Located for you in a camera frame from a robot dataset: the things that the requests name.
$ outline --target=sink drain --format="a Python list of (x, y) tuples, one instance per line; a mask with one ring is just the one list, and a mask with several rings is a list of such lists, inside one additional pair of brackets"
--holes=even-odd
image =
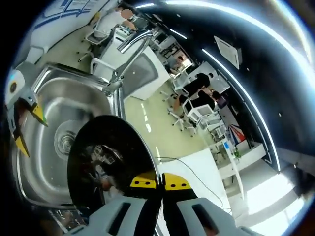
[(84, 121), (68, 120), (62, 123), (55, 133), (55, 151), (63, 160), (67, 161), (75, 136), (85, 124)]

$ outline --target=black ceiling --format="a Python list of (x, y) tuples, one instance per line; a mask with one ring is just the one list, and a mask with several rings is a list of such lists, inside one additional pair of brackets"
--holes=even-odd
[[(143, 1), (127, 0), (137, 6)], [(266, 0), (221, 0), (220, 4), (249, 13), (301, 49), (293, 31)], [(215, 9), (169, 6), (158, 3), (142, 8), (142, 13), (158, 15), (164, 29), (178, 40), (192, 58), (208, 60), (205, 48), (236, 76), (261, 111), (277, 147), (315, 156), (314, 91), (303, 80), (303, 74), (292, 56), (274, 38), (244, 20)], [(170, 32), (174, 29), (188, 39)], [(214, 35), (242, 49), (243, 64), (237, 70), (219, 53)]]

